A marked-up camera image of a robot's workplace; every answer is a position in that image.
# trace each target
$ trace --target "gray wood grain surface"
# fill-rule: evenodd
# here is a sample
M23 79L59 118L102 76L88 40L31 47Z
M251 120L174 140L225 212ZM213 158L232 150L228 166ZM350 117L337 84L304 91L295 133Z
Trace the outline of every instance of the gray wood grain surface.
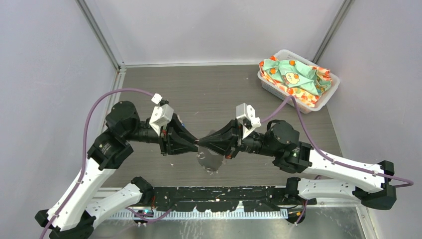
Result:
M189 132L201 138L235 118L235 108L241 103L252 105L263 119L282 102L261 87L257 72L257 65L129 68L123 86L161 94ZM151 116L150 97L123 93L120 100L132 101L142 120ZM341 154L326 107L303 118L321 149ZM308 142L293 107L285 106L275 119L289 122L301 133L300 140ZM258 132L265 132L265 127ZM153 186L284 185L288 177L295 176L276 168L273 158L256 154L239 153L211 174L199 165L196 153L164 157L157 144L133 142L132 147L135 152L103 187L123 187L136 176Z

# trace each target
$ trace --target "folded cloth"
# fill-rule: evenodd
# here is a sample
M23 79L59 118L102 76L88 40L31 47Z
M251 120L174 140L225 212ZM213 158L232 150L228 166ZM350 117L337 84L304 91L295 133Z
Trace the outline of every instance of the folded cloth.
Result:
M329 69L308 66L300 61L279 61L271 56L261 61L259 67L264 79L310 107L315 107L332 83Z

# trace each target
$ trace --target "white wall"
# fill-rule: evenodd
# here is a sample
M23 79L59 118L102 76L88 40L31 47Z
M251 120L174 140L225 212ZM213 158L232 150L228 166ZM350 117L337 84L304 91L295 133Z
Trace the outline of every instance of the white wall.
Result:
M375 211L382 239L421 238L422 1L356 1L320 65L342 79L328 109L344 156L394 162L415 185Z
M97 5L96 19L126 64L164 64L259 62L281 49L313 59L342 2L90 0L90 7Z
M73 0L0 3L0 238L38 238L82 161L92 103L115 69ZM93 116L89 143L105 105Z

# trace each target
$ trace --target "green cloth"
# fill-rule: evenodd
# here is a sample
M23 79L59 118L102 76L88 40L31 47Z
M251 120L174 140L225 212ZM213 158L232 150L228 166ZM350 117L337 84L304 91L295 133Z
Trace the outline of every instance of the green cloth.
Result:
M317 86L326 85L324 91L331 87L331 81L322 80L317 75L317 69L300 61L265 59L262 69L271 78L284 83L288 88L298 87L315 96L323 94Z

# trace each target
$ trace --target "white plastic basket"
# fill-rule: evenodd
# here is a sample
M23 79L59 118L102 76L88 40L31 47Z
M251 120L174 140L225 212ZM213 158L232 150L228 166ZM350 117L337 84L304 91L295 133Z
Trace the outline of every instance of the white plastic basket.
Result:
M308 61L307 59L289 50L281 50L277 52L277 54L275 54L274 56L279 60L296 60L306 65L317 66L311 61ZM325 106L325 104L327 104L328 100L331 98L331 96L337 90L338 85L340 84L340 79L335 74L330 73L330 76L332 78L331 88L320 97L320 99L315 103L315 107L309 107L301 101L296 101L302 113L307 114L312 111L319 111L323 106ZM261 79L262 87L265 90L271 92L273 95L277 96L278 98L284 100L284 98L289 96L289 93L279 89L277 86L271 84L270 82L262 78L260 71L258 71L258 78ZM289 100L288 104L294 107L292 100Z

